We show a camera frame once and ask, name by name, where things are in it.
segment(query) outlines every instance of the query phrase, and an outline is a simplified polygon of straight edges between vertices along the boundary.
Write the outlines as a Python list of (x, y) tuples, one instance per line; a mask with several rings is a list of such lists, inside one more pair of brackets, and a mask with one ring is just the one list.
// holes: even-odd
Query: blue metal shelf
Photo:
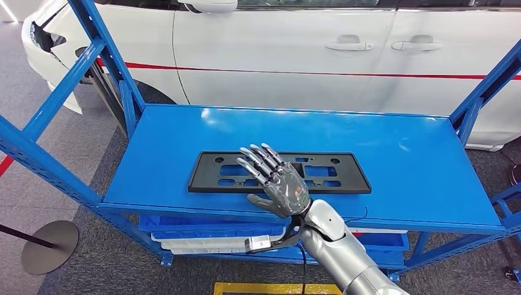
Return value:
[[(268, 134), (267, 124), (283, 129)], [(504, 230), (449, 118), (436, 116), (147, 106), (100, 205), (281, 222), (244, 194), (187, 191), (201, 151), (234, 151), (262, 142), (288, 152), (353, 152), (371, 194), (313, 195), (345, 219), (363, 216), (367, 206), (367, 218), (350, 226), (477, 234)]]
[[(69, 0), (92, 44), (23, 130), (0, 116), (0, 150), (79, 202), (170, 266), (173, 255), (127, 220), (126, 213), (284, 222), (250, 205), (243, 194), (188, 193), (200, 151), (236, 151), (273, 143), (279, 151), (354, 152), (372, 185), (369, 195), (315, 195), (344, 218), (368, 217), (350, 226), (422, 230), (412, 257), (400, 251), (369, 254), (396, 275), (518, 235), (521, 212), (506, 202), (521, 184), (489, 201), (463, 146), (480, 109), (521, 69), (521, 41), (490, 71), (449, 117), (355, 112), (219, 108), (146, 104), (138, 92), (93, 0)], [(128, 149), (106, 196), (98, 195), (36, 144), (88, 66), (100, 56), (119, 87)], [(279, 133), (266, 136), (266, 125)], [(504, 217), (495, 214), (499, 206)], [(467, 233), (424, 251), (431, 231)], [(299, 263), (296, 248), (216, 257)]]

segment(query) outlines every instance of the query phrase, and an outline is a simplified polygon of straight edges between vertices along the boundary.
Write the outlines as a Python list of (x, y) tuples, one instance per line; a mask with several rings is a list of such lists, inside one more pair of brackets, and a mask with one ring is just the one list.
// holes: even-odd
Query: stanchion base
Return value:
[(33, 275), (51, 272), (65, 263), (78, 244), (78, 228), (70, 221), (59, 220), (44, 225), (34, 237), (56, 244), (56, 248), (47, 248), (27, 242), (22, 251), (23, 269)]

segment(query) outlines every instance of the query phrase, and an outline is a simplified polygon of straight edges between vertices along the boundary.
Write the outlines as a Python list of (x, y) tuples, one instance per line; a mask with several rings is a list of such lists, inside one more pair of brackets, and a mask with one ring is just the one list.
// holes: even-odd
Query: black cable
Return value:
[(367, 210), (367, 206), (366, 206), (366, 213), (364, 214), (364, 216), (349, 219), (348, 221), (345, 222), (345, 224), (348, 224), (349, 222), (352, 222), (352, 221), (355, 221), (355, 220), (361, 220), (361, 219), (364, 219), (364, 218), (367, 217), (367, 214), (368, 214), (368, 210)]
[(300, 252), (302, 252), (302, 260), (304, 260), (304, 272), (302, 274), (302, 295), (306, 294), (306, 252), (304, 251), (304, 248), (301, 244), (296, 244), (300, 249)]

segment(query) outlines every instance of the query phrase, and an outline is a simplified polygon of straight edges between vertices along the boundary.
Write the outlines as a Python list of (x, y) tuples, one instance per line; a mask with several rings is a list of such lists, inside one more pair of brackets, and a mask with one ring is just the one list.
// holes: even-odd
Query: black stanchion pole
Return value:
[(8, 235), (13, 235), (17, 238), (22, 238), (26, 241), (29, 241), (31, 243), (35, 243), (35, 244), (38, 244), (38, 245), (41, 245), (41, 246), (44, 246), (44, 247), (48, 247), (48, 248), (55, 248), (56, 245), (53, 244), (53, 243), (49, 243), (48, 241), (44, 241), (42, 240), (41, 238), (37, 238), (37, 237), (33, 237), (32, 235), (28, 235), (28, 234), (25, 234), (23, 232), (19, 232), (15, 229), (12, 229), (10, 227), (7, 227), (7, 226), (3, 226), (2, 224), (0, 224), (0, 232), (5, 232), (6, 234)]

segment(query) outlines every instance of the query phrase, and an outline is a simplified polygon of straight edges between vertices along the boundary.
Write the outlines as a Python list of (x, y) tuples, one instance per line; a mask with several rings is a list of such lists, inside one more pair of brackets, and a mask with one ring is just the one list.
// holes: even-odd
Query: robotic arm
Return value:
[[(269, 236), (247, 239), (248, 253), (294, 245), (300, 238), (304, 249), (326, 269), (344, 295), (408, 295), (378, 269), (330, 204), (310, 198), (304, 180), (291, 163), (267, 144), (261, 147), (242, 147), (241, 152), (251, 162), (238, 158), (237, 163), (257, 179), (271, 200), (253, 194), (248, 200), (292, 221), (281, 240), (270, 241)], [(291, 235), (297, 226), (297, 233)]]

